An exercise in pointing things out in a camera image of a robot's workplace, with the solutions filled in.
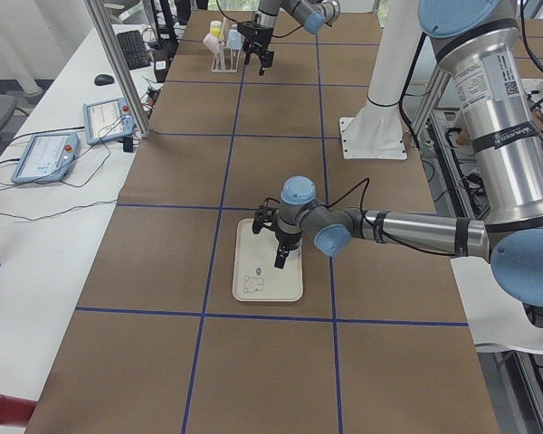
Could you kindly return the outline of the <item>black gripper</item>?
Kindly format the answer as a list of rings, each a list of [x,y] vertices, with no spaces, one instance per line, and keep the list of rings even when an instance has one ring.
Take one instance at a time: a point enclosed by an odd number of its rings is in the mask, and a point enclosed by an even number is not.
[[[250,64],[254,54],[260,60],[259,76],[267,66],[272,66],[274,52],[269,50],[274,29],[274,19],[264,13],[254,13],[250,21],[239,22],[237,30],[243,36],[244,65]]]
[[[252,233],[259,234],[262,229],[271,231],[278,242],[274,267],[284,269],[287,258],[301,245],[302,232],[291,227],[280,218],[279,210],[268,204],[261,204],[254,214]]]

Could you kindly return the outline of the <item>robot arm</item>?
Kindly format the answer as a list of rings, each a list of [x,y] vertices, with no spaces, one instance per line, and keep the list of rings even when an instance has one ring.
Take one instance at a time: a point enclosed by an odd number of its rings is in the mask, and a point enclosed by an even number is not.
[[[283,9],[308,33],[316,34],[325,24],[331,26],[338,20],[340,2],[307,0],[261,0],[250,21],[239,22],[238,32],[244,37],[244,64],[248,65],[255,54],[260,60],[259,75],[272,66],[274,52],[269,50],[280,10]]]
[[[506,293],[543,307],[543,140],[513,56],[518,38],[510,1],[393,2],[366,105],[343,127],[343,145],[368,158],[394,155],[395,109],[430,41],[458,91],[489,216],[474,221],[360,205],[338,209],[317,199],[309,178],[293,176],[278,206],[262,205],[252,226],[275,234],[275,266],[284,266],[303,236],[330,257],[354,238],[393,242],[428,254],[485,259]]]

